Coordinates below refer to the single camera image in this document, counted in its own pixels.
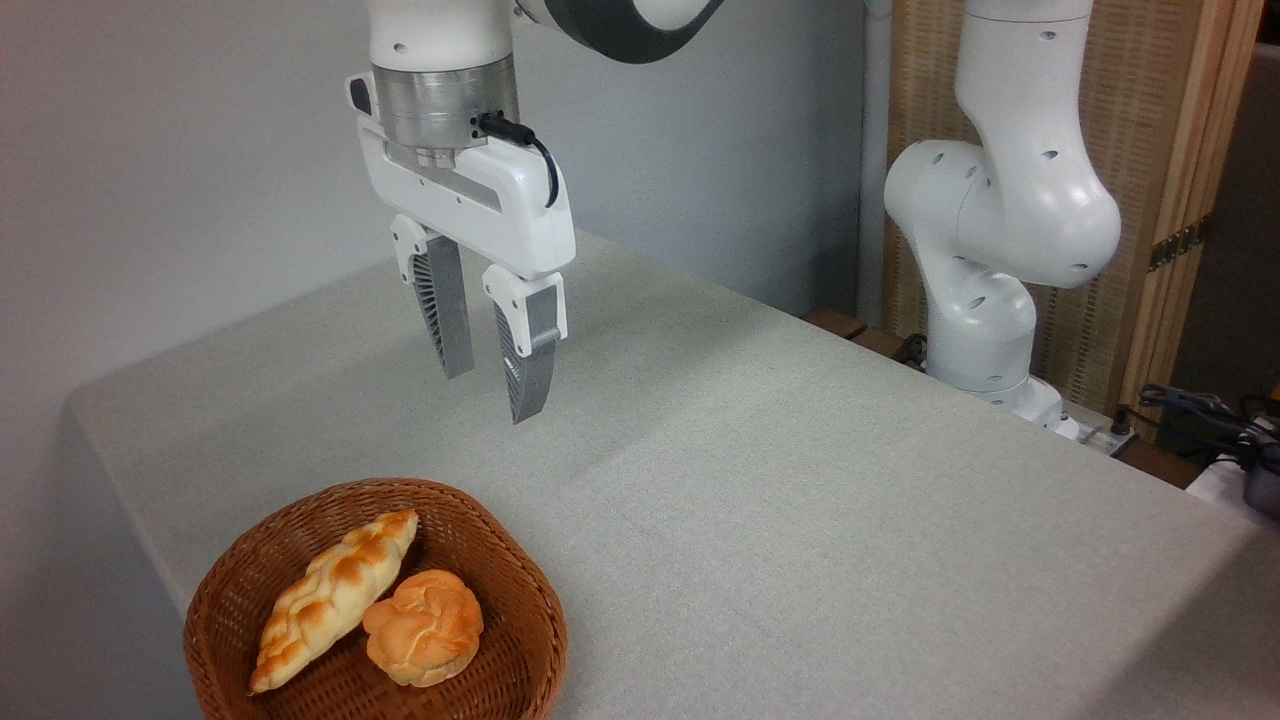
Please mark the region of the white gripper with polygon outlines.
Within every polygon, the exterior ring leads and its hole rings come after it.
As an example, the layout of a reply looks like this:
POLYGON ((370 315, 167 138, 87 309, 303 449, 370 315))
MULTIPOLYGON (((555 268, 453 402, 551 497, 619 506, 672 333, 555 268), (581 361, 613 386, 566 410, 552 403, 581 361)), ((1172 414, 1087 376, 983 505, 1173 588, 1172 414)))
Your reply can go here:
POLYGON ((483 284, 495 309, 512 423, 539 414, 556 346, 567 337, 564 282, 556 273, 576 258, 566 188, 549 204, 544 156, 502 138, 461 150, 453 168, 422 167, 379 123, 370 73, 348 77, 347 95, 374 192, 401 213, 390 224, 397 264, 443 372, 452 379, 475 368, 460 243, 494 263, 483 284))

